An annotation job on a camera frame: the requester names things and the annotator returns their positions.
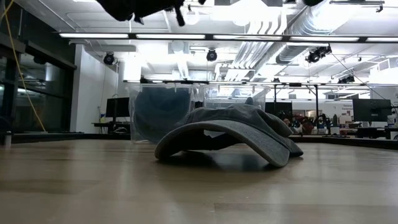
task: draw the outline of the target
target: clear plastic bin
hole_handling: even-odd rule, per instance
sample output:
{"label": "clear plastic bin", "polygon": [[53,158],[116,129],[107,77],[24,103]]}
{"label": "clear plastic bin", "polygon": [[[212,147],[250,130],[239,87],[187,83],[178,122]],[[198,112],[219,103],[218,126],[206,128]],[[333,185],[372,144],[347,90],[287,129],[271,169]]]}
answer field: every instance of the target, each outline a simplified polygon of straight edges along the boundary
{"label": "clear plastic bin", "polygon": [[131,141],[158,143],[194,109],[193,85],[129,83]]}
{"label": "clear plastic bin", "polygon": [[266,108],[266,95],[271,88],[268,86],[205,86],[205,108],[227,108],[235,103],[250,103],[262,110]]}

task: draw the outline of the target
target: yellow cable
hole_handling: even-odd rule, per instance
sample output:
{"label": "yellow cable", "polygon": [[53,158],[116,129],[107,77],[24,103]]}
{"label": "yellow cable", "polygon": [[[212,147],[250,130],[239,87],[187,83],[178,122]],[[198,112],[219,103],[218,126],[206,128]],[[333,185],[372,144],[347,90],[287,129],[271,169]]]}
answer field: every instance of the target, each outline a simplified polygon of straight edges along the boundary
{"label": "yellow cable", "polygon": [[10,10],[12,4],[14,3],[15,0],[11,0],[10,4],[8,5],[8,7],[6,8],[6,10],[4,10],[4,13],[1,15],[0,17],[0,21],[1,19],[7,14],[8,10]]}
{"label": "yellow cable", "polygon": [[17,53],[16,53],[16,51],[15,51],[14,41],[13,41],[13,39],[12,39],[11,28],[10,28],[10,23],[9,23],[9,21],[8,21],[7,13],[6,13],[6,22],[7,22],[8,34],[9,34],[9,36],[10,36],[12,51],[14,52],[14,58],[15,58],[15,61],[16,61],[16,63],[17,63],[17,68],[18,68],[19,76],[21,76],[22,84],[23,84],[23,86],[24,86],[24,88],[25,88],[25,91],[26,91],[27,99],[29,100],[30,106],[32,107],[33,112],[35,113],[37,120],[39,121],[39,123],[40,123],[40,125],[41,125],[43,131],[45,132],[45,128],[44,128],[44,125],[43,125],[43,123],[42,123],[42,120],[41,120],[41,119],[39,118],[39,116],[37,115],[36,109],[35,109],[35,107],[33,106],[32,100],[30,100],[30,96],[29,96],[29,93],[28,93],[27,88],[26,88],[26,85],[25,85],[24,76],[22,75],[21,68],[20,68],[19,62],[18,62],[18,56],[17,56]]}

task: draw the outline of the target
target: wooden floor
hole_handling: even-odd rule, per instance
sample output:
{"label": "wooden floor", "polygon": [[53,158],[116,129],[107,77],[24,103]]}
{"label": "wooden floor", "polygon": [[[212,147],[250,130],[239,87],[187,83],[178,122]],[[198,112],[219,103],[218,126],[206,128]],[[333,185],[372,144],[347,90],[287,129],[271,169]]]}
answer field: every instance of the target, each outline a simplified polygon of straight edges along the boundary
{"label": "wooden floor", "polygon": [[299,145],[281,169],[246,146],[161,164],[129,141],[14,145],[0,223],[398,223],[398,151]]}

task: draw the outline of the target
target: computer monitor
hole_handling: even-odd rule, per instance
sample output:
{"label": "computer monitor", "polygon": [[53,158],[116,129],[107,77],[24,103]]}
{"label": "computer monitor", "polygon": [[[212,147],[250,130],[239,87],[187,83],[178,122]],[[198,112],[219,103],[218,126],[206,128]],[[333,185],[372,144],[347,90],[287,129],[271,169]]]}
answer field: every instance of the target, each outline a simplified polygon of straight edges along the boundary
{"label": "computer monitor", "polygon": [[284,118],[289,119],[292,121],[292,116],[293,116],[293,104],[292,103],[282,103],[282,102],[277,102],[276,106],[274,103],[266,103],[266,113],[273,114],[275,116],[279,116],[283,112]]}
{"label": "computer monitor", "polygon": [[391,115],[391,100],[353,99],[355,121],[386,122]]}
{"label": "computer monitor", "polygon": [[130,117],[129,100],[130,98],[128,97],[108,99],[106,103],[106,117]]}

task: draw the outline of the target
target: cap brim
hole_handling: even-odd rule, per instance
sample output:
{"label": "cap brim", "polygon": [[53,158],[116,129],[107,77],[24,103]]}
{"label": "cap brim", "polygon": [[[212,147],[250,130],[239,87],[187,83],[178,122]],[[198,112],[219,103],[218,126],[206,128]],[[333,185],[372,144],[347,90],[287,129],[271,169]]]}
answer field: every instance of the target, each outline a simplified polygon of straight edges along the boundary
{"label": "cap brim", "polygon": [[182,150],[198,150],[199,148],[194,146],[198,143],[195,135],[187,133],[198,133],[201,130],[224,132],[239,142],[247,144],[261,157],[276,167],[285,166],[289,160],[289,150],[266,133],[244,123],[230,120],[202,121],[179,127],[160,140],[155,150],[155,157],[162,160]]}

